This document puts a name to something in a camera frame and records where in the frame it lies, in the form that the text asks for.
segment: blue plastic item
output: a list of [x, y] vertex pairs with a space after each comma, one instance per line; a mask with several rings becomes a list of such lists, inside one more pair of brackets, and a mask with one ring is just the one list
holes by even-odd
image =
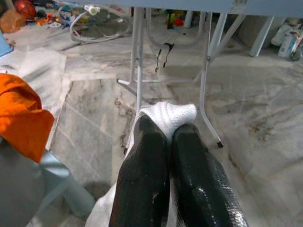
[[13, 47], [6, 42], [5, 38], [3, 37], [2, 32], [0, 31], [0, 57], [3, 55], [11, 52], [13, 50]]

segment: red ball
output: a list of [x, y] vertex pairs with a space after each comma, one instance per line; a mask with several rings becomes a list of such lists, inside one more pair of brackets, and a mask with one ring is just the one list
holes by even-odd
[[15, 2], [16, 11], [25, 16], [27, 20], [33, 20], [36, 16], [36, 9], [29, 0], [17, 0]]

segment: orange cloth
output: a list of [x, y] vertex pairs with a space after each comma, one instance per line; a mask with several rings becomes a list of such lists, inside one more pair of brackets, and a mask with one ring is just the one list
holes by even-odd
[[0, 73], [0, 136], [20, 154], [40, 162], [53, 125], [40, 97], [21, 78]]

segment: marble floor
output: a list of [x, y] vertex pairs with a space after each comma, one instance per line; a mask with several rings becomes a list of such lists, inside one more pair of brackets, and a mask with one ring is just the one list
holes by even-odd
[[[167, 31], [156, 20], [153, 33], [160, 42], [186, 43], [194, 39], [196, 28]], [[0, 70], [23, 77], [41, 96], [56, 117], [47, 147], [100, 198], [116, 182], [135, 115], [135, 96], [116, 83], [129, 75], [131, 37], [76, 45], [67, 30], [45, 27], [8, 37], [17, 46], [0, 59]], [[162, 51], [155, 74], [159, 50], [144, 42], [146, 78], [192, 78], [199, 72], [201, 48], [195, 48], [173, 50], [165, 68]], [[252, 227], [303, 225], [302, 79], [303, 61], [282, 59], [272, 49], [251, 58], [234, 39], [209, 67], [206, 112], [225, 146], [216, 147], [199, 114], [195, 123], [224, 166]], [[197, 105], [199, 85], [145, 84], [143, 92], [143, 104]], [[84, 223], [58, 198], [28, 226]]]

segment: orange towel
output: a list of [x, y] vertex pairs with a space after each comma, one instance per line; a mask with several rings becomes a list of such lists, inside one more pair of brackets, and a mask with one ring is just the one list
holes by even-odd
[[0, 136], [20, 154], [40, 162], [53, 125], [40, 97], [21, 78], [0, 73]]

